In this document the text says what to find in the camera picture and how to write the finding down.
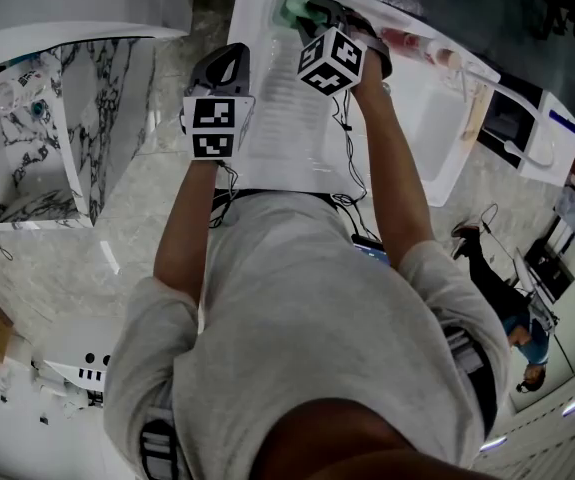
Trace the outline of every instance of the person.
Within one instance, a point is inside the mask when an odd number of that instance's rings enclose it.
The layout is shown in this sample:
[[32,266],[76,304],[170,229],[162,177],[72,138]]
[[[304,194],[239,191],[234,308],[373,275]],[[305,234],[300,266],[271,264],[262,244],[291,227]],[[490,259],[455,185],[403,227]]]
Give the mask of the person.
[[469,275],[500,318],[510,347],[527,359],[519,392],[538,391],[545,382],[549,336],[529,313],[529,299],[505,283],[483,257],[480,229],[476,225],[457,225],[452,236],[462,238],[455,257],[469,258]]
[[[308,194],[236,199],[210,236],[218,165],[193,161],[106,378],[104,426],[138,475],[489,478],[463,468],[493,424],[485,407],[507,394],[507,339],[434,240],[371,50],[353,94],[391,268]],[[450,326],[493,374],[483,396],[452,353]]]

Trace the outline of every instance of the hand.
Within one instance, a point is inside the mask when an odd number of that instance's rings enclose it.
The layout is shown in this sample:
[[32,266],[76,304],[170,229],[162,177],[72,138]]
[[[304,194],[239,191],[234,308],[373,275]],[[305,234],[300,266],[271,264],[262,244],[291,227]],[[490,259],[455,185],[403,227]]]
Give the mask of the hand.
[[527,345],[531,341],[531,334],[522,325],[517,325],[507,336],[507,341],[509,346],[513,347],[515,345]]
[[371,48],[365,53],[363,65],[363,77],[358,85],[352,88],[352,92],[359,105],[369,103],[373,98],[387,96],[383,89],[382,65],[380,56]]

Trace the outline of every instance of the white sink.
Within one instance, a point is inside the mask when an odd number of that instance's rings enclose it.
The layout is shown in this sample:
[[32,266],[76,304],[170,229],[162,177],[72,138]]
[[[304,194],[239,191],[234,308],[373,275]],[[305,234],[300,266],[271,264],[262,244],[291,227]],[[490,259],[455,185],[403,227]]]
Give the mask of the white sink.
[[0,117],[0,231],[95,224],[145,139],[154,41],[72,43],[0,73],[50,77],[41,116]]
[[[352,7],[376,30],[392,27],[438,38],[458,52],[468,69],[497,81],[500,76],[467,50],[424,23],[375,0],[337,0]],[[271,23],[275,0],[236,0],[229,42],[251,49],[251,92],[257,98],[243,148],[233,161],[241,188],[359,195],[349,176],[345,138],[331,119],[335,105],[295,79],[298,52],[295,30]],[[386,80],[405,136],[432,206],[445,204],[476,140],[464,135],[476,113],[487,110],[492,91],[468,83],[467,102],[452,72],[391,53],[393,74]],[[355,102],[350,106],[354,163],[369,179],[365,125]]]

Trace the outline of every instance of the blue shirt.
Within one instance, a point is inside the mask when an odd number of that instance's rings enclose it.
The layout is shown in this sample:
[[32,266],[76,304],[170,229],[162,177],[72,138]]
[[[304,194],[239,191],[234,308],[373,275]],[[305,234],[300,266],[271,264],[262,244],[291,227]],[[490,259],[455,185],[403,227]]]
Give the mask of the blue shirt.
[[503,327],[507,336],[516,327],[522,325],[531,334],[531,341],[525,345],[516,345],[520,353],[525,356],[529,364],[546,364],[549,359],[549,336],[537,320],[531,320],[529,311],[522,311],[518,315],[503,320]]

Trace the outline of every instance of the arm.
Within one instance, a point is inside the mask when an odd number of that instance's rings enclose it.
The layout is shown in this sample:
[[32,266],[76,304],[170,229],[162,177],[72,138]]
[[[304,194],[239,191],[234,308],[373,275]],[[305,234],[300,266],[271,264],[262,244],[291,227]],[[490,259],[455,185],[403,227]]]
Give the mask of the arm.
[[154,277],[198,305],[205,275],[209,218],[218,165],[193,161],[160,239]]
[[169,398],[174,361],[194,347],[197,320],[187,294],[152,277],[135,286],[107,368],[103,417],[107,435],[138,478],[145,478],[140,432],[150,407]]
[[354,96],[367,126],[378,231],[394,268],[415,244],[433,240],[429,207],[409,145],[381,80],[378,55],[367,51]]

